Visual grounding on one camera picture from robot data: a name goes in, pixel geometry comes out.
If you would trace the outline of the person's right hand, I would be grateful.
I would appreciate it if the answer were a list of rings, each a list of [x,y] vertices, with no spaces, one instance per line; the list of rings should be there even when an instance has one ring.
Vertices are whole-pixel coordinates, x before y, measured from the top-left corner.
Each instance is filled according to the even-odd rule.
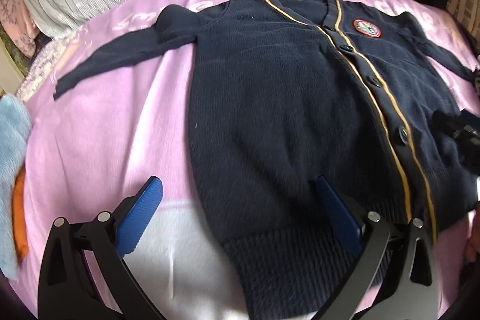
[[[480,211],[476,209],[472,222],[472,231],[465,249],[465,257],[468,263],[475,262],[480,253]]]

